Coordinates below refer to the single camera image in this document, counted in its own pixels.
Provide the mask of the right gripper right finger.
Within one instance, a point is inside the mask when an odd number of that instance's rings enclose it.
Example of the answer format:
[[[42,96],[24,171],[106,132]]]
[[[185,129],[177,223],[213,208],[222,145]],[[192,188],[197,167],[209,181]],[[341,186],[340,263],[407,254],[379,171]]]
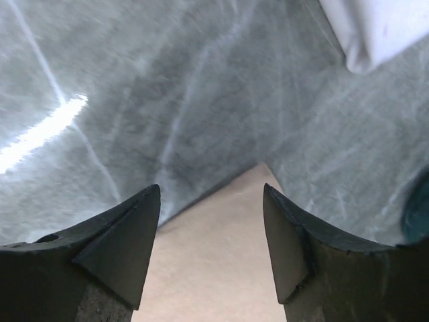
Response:
[[[387,246],[345,232],[270,185],[263,220],[288,321],[427,321],[428,240]]]

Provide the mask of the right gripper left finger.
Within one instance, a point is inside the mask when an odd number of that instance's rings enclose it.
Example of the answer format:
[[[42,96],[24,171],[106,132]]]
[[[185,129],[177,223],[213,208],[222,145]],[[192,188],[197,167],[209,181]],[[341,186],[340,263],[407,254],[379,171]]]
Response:
[[[130,321],[160,217],[153,184],[32,243],[1,247],[1,320]]]

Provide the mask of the tan t shirt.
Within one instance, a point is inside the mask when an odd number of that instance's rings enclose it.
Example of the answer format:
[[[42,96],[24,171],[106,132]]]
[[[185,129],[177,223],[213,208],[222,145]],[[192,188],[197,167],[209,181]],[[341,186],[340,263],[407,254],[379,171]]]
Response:
[[[134,321],[284,321],[263,224],[261,164],[156,234]]]

